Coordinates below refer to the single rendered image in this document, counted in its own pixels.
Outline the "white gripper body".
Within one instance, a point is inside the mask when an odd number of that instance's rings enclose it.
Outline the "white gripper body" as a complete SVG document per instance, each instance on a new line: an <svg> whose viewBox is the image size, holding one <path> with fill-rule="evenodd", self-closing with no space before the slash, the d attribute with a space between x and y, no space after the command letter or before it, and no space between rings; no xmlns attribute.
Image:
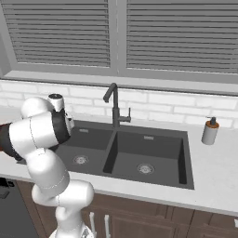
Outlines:
<svg viewBox="0 0 238 238"><path fill-rule="evenodd" d="M65 121L66 132L68 134L71 134L72 130L74 128L73 117L69 113L65 113L64 114L64 121Z"/></svg>

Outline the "dark grey sink tap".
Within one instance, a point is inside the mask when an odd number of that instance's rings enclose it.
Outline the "dark grey sink tap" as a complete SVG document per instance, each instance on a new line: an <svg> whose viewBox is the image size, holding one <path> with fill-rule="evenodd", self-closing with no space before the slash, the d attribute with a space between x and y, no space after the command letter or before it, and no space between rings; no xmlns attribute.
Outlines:
<svg viewBox="0 0 238 238"><path fill-rule="evenodd" d="M113 96L113 107L112 107L112 126L117 128L121 122L131 122L131 116L121 116L120 109L118 106L118 87L116 83L111 83L107 92L103 96L103 100L108 103L110 96Z"/></svg>

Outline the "dark grey double sink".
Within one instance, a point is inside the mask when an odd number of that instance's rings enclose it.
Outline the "dark grey double sink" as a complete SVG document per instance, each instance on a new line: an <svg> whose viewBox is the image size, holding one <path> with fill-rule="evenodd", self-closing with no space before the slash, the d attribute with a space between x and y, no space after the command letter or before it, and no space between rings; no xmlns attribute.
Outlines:
<svg viewBox="0 0 238 238"><path fill-rule="evenodd" d="M54 151L72 172L194 188L185 131L77 121Z"/></svg>

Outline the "brown cupboard door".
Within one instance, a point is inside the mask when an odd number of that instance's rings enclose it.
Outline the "brown cupboard door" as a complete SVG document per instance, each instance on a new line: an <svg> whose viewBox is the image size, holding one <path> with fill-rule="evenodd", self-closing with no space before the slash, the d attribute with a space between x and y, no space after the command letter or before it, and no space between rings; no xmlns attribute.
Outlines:
<svg viewBox="0 0 238 238"><path fill-rule="evenodd" d="M173 224L156 217L156 206L128 199L102 199L100 207L110 216L112 238L173 238Z"/></svg>
<svg viewBox="0 0 238 238"><path fill-rule="evenodd" d="M57 228L56 208L38 205L33 201L31 182L17 180L17 185L39 238L48 238Z"/></svg>
<svg viewBox="0 0 238 238"><path fill-rule="evenodd" d="M238 238L238 217L195 210L186 238Z"/></svg>

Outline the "grey window blind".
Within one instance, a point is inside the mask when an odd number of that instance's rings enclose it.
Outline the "grey window blind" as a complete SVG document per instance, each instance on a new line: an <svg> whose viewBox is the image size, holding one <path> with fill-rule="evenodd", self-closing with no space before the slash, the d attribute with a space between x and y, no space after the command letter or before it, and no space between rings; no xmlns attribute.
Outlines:
<svg viewBox="0 0 238 238"><path fill-rule="evenodd" d="M127 0L126 66L238 73L238 0Z"/></svg>
<svg viewBox="0 0 238 238"><path fill-rule="evenodd" d="M0 0L19 63L108 68L108 0Z"/></svg>

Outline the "dark grey dishwasher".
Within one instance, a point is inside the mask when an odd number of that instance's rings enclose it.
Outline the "dark grey dishwasher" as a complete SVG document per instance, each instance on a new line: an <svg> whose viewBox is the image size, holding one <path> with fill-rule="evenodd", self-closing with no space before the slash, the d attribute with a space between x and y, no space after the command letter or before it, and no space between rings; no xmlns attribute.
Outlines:
<svg viewBox="0 0 238 238"><path fill-rule="evenodd" d="M0 178L0 238L39 238L13 180Z"/></svg>

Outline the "grey soap dispenser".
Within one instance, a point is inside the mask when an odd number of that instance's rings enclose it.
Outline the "grey soap dispenser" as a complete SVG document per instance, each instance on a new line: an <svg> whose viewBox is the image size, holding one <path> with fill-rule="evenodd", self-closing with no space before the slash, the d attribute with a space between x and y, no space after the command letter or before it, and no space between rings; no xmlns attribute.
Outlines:
<svg viewBox="0 0 238 238"><path fill-rule="evenodd" d="M216 140L216 136L219 129L219 123L215 116L209 117L208 121L205 122L205 127L201 141L205 145L213 145Z"/></svg>

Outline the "grey window frame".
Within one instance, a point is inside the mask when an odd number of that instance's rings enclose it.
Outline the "grey window frame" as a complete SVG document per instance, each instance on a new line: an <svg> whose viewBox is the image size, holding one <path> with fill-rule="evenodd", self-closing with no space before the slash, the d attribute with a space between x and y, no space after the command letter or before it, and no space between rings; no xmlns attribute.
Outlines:
<svg viewBox="0 0 238 238"><path fill-rule="evenodd" d="M74 83L77 85L146 88L221 95L238 94L238 73L132 69L126 66L126 3L108 0L110 61L106 67L19 63L0 6L0 71L5 79Z"/></svg>

